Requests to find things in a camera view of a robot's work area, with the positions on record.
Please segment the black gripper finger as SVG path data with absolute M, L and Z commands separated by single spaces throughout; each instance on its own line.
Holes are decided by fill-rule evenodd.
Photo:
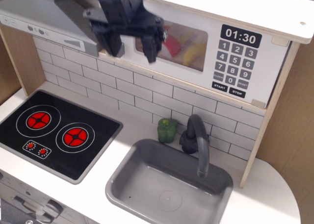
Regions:
M 146 35 L 141 37 L 141 43 L 148 62 L 156 62 L 156 57 L 161 51 L 162 41 L 158 37 Z
M 121 36 L 117 32 L 95 32 L 96 38 L 103 48 L 112 56 L 117 57 L 122 47 Z

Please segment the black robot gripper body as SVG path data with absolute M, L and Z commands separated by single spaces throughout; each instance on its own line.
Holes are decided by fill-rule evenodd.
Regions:
M 147 11 L 144 0 L 98 0 L 100 8 L 89 8 L 83 16 L 90 21 L 92 31 L 117 32 L 143 37 L 155 36 L 167 39 L 163 18 Z

